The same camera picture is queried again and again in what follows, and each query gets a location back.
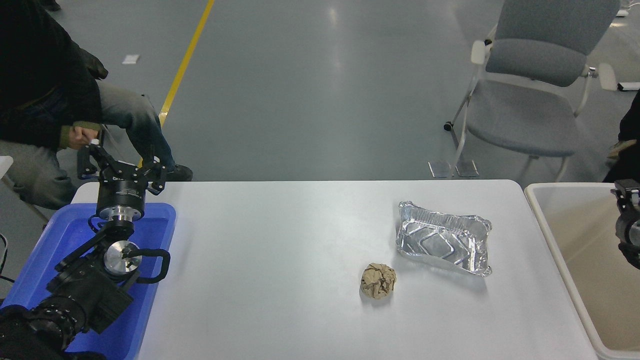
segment hand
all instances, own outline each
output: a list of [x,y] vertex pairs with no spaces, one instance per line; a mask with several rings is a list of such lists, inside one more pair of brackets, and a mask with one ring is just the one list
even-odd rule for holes
[[98,132],[96,130],[72,126],[69,129],[69,147],[71,149],[78,150],[81,147],[88,145],[91,140],[97,137]]

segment chair seat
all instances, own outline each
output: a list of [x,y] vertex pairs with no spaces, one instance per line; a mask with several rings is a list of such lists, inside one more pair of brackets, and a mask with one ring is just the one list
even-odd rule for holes
[[467,127],[488,143],[535,156],[570,156],[578,144],[576,120],[565,98],[498,81],[478,81]]

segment concrete floor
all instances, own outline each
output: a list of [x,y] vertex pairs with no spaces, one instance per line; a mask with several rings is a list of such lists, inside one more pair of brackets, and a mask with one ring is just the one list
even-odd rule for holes
[[[110,71],[105,81],[147,94],[159,110],[206,0],[58,0],[56,20]],[[195,181],[432,179],[428,161],[450,160],[442,129],[462,100],[473,41],[496,23],[500,0],[217,0],[164,126],[175,159]],[[589,57],[619,81],[640,81],[640,6]],[[136,65],[122,65],[139,54]],[[579,79],[554,90],[579,102]],[[527,83],[529,80],[515,80]],[[563,181],[599,182],[618,122],[635,93],[597,83],[580,116],[584,144]],[[112,129],[122,160],[138,155]],[[112,154],[119,158],[114,148]],[[465,157],[481,179],[525,187],[553,181],[559,159],[534,161],[471,136]],[[60,160],[75,172],[74,151]],[[10,240],[4,275],[15,278],[42,223],[0,188],[0,233]],[[0,282],[0,297],[9,285]]]

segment aluminum foil tray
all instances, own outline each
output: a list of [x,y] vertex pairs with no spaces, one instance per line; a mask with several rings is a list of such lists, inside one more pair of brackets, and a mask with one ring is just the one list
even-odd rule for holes
[[401,202],[402,224],[396,238],[400,254],[449,270],[488,276],[486,239],[491,223],[477,215],[456,216]]

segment white bin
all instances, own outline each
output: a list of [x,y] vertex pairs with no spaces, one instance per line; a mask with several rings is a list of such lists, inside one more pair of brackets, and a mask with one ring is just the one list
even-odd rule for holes
[[600,359],[640,359],[640,270],[615,235],[613,184],[532,184],[525,189]]

